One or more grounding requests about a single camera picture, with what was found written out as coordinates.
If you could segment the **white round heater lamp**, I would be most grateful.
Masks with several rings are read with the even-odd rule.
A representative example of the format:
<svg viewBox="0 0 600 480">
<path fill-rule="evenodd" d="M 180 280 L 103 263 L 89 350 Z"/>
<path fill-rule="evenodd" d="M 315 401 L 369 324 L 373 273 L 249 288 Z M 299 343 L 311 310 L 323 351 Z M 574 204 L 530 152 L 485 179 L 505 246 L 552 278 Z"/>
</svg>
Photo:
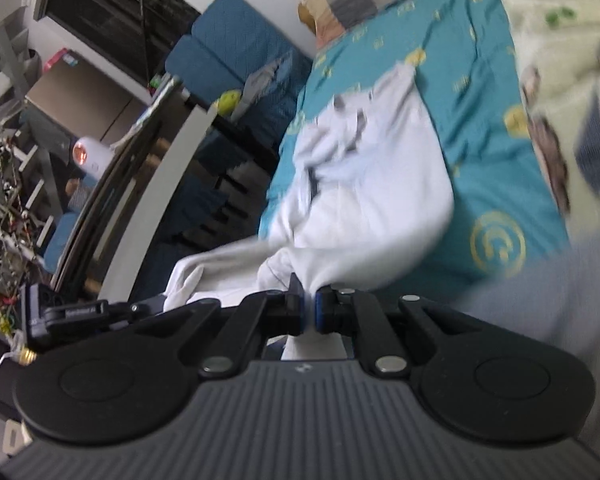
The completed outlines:
<svg viewBox="0 0 600 480">
<path fill-rule="evenodd" d="M 99 141 L 84 136 L 73 144 L 71 155 L 74 163 L 83 172 L 99 180 L 114 159 L 114 151 Z"/>
</svg>

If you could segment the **grey cloth on cushion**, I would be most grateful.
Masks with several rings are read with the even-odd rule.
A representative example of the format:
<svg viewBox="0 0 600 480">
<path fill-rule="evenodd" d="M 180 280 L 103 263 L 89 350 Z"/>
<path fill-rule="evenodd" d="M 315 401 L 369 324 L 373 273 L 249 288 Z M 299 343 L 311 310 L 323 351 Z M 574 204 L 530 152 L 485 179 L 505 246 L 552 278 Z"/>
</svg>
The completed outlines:
<svg viewBox="0 0 600 480">
<path fill-rule="evenodd" d="M 262 66 L 254 73 L 250 74 L 242 88 L 242 96 L 235 108 L 235 113 L 238 115 L 244 114 L 254 104 L 256 104 L 262 96 L 268 92 L 268 87 L 276 81 L 277 74 L 292 62 L 291 52 L 276 58 Z"/>
</svg>

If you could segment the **yellow green plush toy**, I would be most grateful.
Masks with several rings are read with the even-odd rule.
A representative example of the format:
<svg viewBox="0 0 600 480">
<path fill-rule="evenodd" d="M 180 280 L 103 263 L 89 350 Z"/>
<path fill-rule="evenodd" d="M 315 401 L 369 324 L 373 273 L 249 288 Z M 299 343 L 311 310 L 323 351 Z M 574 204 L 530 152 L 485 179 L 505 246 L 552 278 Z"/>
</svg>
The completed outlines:
<svg viewBox="0 0 600 480">
<path fill-rule="evenodd" d="M 227 90 L 223 92 L 213 103 L 216 112 L 223 117 L 230 117 L 234 113 L 240 100 L 242 92 L 240 90 Z"/>
</svg>

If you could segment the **teal bed sheet yellow print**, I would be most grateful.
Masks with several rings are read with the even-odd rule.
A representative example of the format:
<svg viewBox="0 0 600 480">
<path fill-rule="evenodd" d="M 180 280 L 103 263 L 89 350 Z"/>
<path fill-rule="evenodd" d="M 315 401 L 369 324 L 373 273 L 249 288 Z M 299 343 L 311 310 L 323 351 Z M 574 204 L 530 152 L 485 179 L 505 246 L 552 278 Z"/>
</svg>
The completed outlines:
<svg viewBox="0 0 600 480">
<path fill-rule="evenodd" d="M 294 175 L 303 124 L 335 94 L 367 88 L 404 62 L 439 136 L 455 207 L 436 249 L 388 294 L 450 301 L 564 248 L 565 222 L 529 139 L 514 54 L 501 0 L 400 0 L 318 52 L 279 149 L 260 232 Z"/>
</svg>

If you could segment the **white curved bed rail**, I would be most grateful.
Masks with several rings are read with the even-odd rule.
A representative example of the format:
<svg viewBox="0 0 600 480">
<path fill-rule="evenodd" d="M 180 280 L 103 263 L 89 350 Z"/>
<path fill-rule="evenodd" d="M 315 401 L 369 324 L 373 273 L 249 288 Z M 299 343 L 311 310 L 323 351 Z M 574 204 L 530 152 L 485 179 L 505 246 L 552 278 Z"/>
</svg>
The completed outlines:
<svg viewBox="0 0 600 480">
<path fill-rule="evenodd" d="M 67 299 L 130 298 L 166 207 L 215 114 L 183 107 L 174 76 L 114 150 L 87 197 L 50 287 Z"/>
</svg>

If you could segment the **cream fleece blanket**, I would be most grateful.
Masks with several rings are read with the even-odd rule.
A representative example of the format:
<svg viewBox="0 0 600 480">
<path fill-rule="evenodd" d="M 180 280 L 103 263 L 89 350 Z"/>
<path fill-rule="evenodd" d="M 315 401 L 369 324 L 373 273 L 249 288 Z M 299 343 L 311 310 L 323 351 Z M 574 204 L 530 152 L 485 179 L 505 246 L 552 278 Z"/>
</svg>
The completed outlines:
<svg viewBox="0 0 600 480">
<path fill-rule="evenodd" d="M 502 0 L 522 102 L 570 240 L 600 230 L 577 142 L 600 76 L 600 0 Z"/>
</svg>

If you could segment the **white t-shirt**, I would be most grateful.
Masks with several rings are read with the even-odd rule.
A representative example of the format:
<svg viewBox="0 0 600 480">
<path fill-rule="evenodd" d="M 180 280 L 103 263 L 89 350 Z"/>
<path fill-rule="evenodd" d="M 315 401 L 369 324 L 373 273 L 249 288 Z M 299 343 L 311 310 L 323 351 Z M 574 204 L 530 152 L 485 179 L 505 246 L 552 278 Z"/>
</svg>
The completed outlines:
<svg viewBox="0 0 600 480">
<path fill-rule="evenodd" d="M 452 185 L 413 66 L 337 94 L 296 137 L 294 177 L 268 232 L 173 268 L 166 310 L 202 298 L 234 306 L 298 278 L 307 315 L 326 285 L 374 290 L 430 252 L 454 209 Z"/>
</svg>

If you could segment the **brown cardboard box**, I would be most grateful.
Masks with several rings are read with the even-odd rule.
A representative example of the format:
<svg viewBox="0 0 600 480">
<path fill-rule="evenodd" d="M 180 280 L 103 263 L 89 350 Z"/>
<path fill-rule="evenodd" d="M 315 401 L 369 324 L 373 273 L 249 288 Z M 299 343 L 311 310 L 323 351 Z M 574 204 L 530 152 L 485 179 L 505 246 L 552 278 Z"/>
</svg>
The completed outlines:
<svg viewBox="0 0 600 480">
<path fill-rule="evenodd" d="M 105 145 L 119 141 L 145 110 L 134 94 L 71 50 L 58 53 L 26 103 L 70 138 L 89 136 Z"/>
</svg>

